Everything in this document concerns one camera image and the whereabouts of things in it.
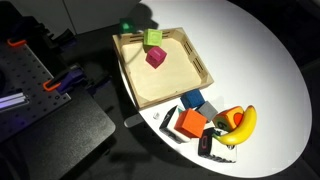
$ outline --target green cube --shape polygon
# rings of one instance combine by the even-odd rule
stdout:
[[[144,45],[161,46],[162,31],[155,29],[147,29],[144,31]]]
[[[131,18],[121,18],[120,19],[120,34],[125,33],[136,33],[136,27]]]

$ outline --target blue cube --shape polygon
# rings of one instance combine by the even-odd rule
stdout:
[[[181,101],[185,109],[195,108],[205,103],[199,89],[186,92],[181,96]]]

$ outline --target red cube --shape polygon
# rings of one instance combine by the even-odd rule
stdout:
[[[167,53],[162,50],[160,47],[155,46],[151,48],[147,53],[146,61],[155,69],[157,69],[160,64],[163,63],[164,59],[166,58]]]

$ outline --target wooden tray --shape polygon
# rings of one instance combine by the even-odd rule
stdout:
[[[139,110],[213,83],[184,30],[162,32],[160,47],[167,57],[157,69],[146,62],[150,47],[143,45],[143,33],[113,35],[115,51]]]

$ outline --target orange cube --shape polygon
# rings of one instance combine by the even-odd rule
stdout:
[[[240,124],[243,112],[241,106],[225,110],[213,118],[213,124],[216,128],[231,132]]]
[[[180,114],[174,129],[189,138],[201,138],[206,122],[206,117],[189,108]]]

